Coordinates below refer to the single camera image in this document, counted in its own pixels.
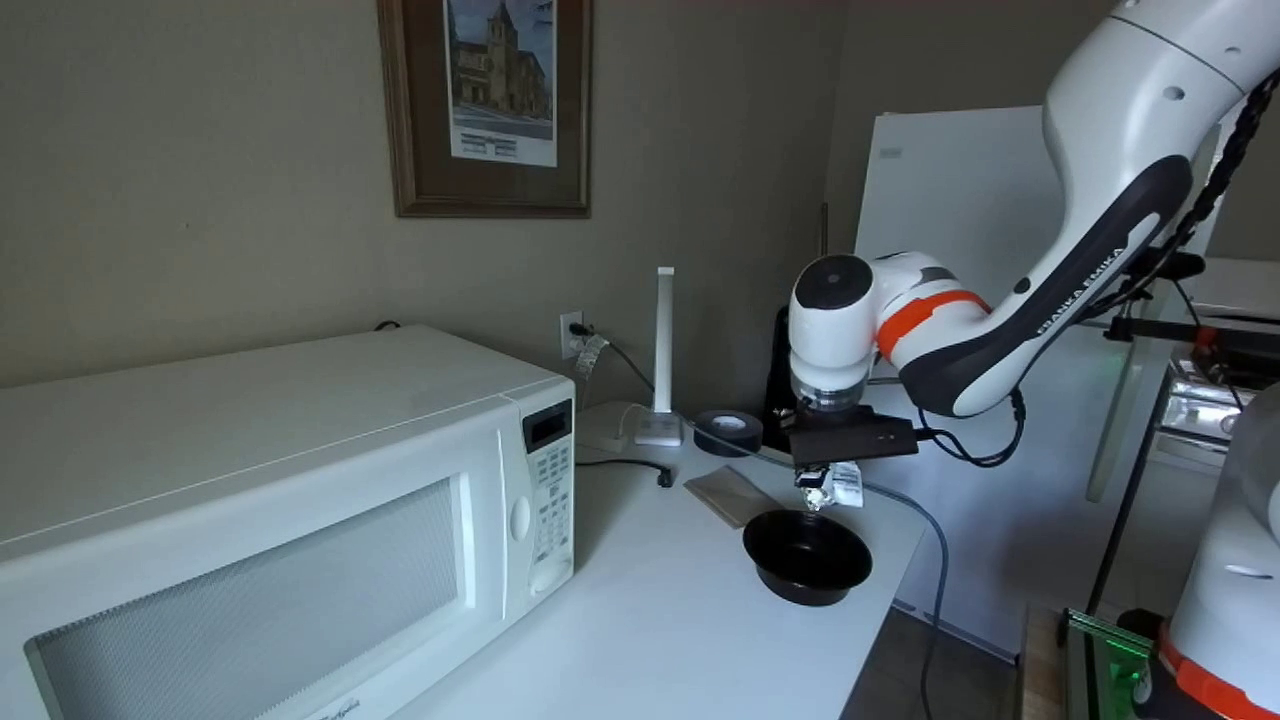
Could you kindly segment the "white desk lamp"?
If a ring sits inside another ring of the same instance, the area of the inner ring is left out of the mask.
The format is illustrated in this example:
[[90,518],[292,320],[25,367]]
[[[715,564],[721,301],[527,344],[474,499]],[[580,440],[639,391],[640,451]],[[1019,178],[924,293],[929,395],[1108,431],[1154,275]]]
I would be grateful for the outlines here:
[[684,430],[673,407],[675,268],[659,266],[655,277],[653,400],[637,421],[634,441],[640,446],[678,447]]

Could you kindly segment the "white power adapter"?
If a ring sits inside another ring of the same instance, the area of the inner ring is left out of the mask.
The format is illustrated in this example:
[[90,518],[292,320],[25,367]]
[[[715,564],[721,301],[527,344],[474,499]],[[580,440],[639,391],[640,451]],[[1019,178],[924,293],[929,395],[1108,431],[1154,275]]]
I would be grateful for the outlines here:
[[575,443],[590,451],[622,454],[632,443],[634,418],[644,411],[646,407],[640,404],[621,401],[580,409],[575,418]]

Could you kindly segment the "white microwave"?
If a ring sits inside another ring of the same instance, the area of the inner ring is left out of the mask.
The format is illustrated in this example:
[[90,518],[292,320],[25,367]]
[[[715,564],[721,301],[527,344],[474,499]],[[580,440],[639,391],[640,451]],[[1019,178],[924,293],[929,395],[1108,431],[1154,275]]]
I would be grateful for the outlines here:
[[425,325],[0,389],[0,720],[385,720],[575,570],[573,382]]

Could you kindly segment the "white refrigerator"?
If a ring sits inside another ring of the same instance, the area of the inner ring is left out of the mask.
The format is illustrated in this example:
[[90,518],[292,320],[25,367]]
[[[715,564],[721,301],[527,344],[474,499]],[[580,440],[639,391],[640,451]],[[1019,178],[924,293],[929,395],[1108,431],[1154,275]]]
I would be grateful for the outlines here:
[[[1037,106],[884,114],[870,137],[855,250],[925,252],[988,304],[1005,299],[1062,220]],[[1068,328],[1021,379],[1016,452],[978,469],[927,445],[864,462],[948,542],[942,628],[1004,656],[1029,605],[1083,609],[1140,461],[1172,343],[1105,338],[1107,319]]]

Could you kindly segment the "framed picture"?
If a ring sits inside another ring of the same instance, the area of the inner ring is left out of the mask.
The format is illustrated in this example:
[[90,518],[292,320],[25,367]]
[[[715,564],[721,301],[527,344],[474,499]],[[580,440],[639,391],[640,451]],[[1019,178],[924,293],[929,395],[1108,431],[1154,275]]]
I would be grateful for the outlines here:
[[401,218],[590,214],[593,0],[378,0]]

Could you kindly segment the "black bowl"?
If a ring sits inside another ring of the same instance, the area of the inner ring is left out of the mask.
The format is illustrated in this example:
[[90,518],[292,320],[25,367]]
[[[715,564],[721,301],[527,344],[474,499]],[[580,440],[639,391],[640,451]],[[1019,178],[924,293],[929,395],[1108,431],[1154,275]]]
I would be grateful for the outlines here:
[[874,566],[870,548],[858,533],[808,510],[756,515],[742,529],[742,547],[765,588],[808,607],[841,602]]

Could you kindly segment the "microwave door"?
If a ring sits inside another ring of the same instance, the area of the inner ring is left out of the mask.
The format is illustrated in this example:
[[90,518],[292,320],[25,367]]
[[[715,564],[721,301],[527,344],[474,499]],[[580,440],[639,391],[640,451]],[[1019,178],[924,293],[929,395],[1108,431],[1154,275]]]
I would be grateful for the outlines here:
[[508,400],[55,530],[0,561],[0,720],[384,720],[529,606]]

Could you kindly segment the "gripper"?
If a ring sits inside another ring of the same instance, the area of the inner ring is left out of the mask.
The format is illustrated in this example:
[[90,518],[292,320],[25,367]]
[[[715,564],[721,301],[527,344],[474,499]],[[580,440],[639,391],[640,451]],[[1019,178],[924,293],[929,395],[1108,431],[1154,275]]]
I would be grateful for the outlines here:
[[796,471],[796,488],[810,512],[819,512],[836,503],[828,480],[851,482],[852,462],[813,462]]

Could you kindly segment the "glass and metal rack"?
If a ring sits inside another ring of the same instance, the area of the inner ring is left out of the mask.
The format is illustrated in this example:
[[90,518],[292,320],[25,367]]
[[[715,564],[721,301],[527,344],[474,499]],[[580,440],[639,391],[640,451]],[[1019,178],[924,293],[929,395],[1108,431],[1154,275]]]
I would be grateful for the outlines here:
[[1279,380],[1280,350],[1204,356],[1190,341],[1134,338],[1085,492],[1115,502],[1089,612],[1175,609],[1242,407]]

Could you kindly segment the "roll of black tape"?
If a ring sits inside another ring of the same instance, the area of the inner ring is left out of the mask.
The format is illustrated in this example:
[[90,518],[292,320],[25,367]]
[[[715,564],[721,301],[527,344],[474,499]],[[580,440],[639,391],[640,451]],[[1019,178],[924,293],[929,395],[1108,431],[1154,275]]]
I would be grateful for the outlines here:
[[746,413],[719,410],[699,413],[692,419],[695,445],[721,457],[746,457],[762,448],[764,427]]

